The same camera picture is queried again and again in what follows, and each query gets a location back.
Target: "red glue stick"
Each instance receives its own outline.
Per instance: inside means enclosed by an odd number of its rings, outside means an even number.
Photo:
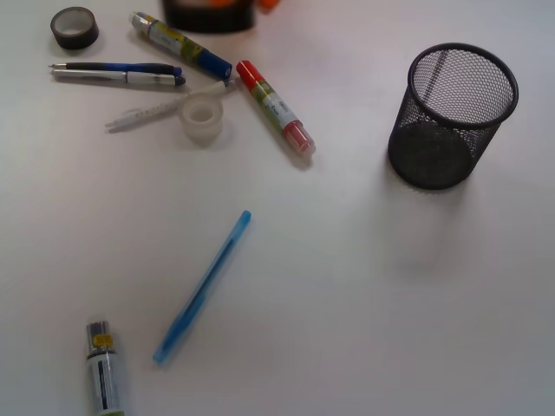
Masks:
[[[290,146],[300,155],[309,158],[316,151],[316,146],[295,113],[287,107],[287,104],[249,61],[238,63],[237,72],[268,119],[282,133]]]

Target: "clear tape roll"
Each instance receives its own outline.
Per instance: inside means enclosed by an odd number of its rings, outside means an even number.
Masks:
[[[180,120],[183,131],[193,140],[213,140],[222,131],[222,101],[209,94],[191,94],[183,100]]]

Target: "black tape roll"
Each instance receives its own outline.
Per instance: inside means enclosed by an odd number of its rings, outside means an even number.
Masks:
[[[68,7],[50,22],[55,41],[64,49],[83,49],[95,43],[98,26],[95,15],[84,7]]]

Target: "black mesh pencil cup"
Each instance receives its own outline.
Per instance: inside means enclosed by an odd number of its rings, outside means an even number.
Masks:
[[[408,71],[408,88],[389,137],[388,156],[409,184],[446,189],[472,172],[519,100],[511,70],[471,45],[425,50]]]

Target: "blue pen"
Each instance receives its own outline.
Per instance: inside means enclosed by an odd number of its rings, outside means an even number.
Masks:
[[[158,349],[154,353],[154,361],[159,364],[164,362],[167,356],[172,352],[173,348],[177,345],[183,334],[189,328],[191,322],[199,312],[200,307],[206,299],[206,294],[207,291],[210,289],[210,285],[214,282],[216,275],[222,268],[222,265],[231,253],[232,248],[235,246],[250,221],[251,213],[248,211],[243,211],[241,217],[239,217],[239,220],[233,227],[233,230],[230,233],[229,237],[224,242],[224,245],[222,245],[222,248],[219,249],[218,254],[212,260],[212,264],[210,264],[210,267],[206,271],[205,275],[202,277],[202,279],[200,279],[197,289],[194,290],[185,307],[177,315],[170,329],[168,329],[164,340],[158,346]]]
[[[80,69],[88,71],[121,71],[146,72],[149,74],[163,74],[180,76],[180,67],[173,67],[165,63],[106,63],[106,62],[67,62],[54,63],[52,69]]]

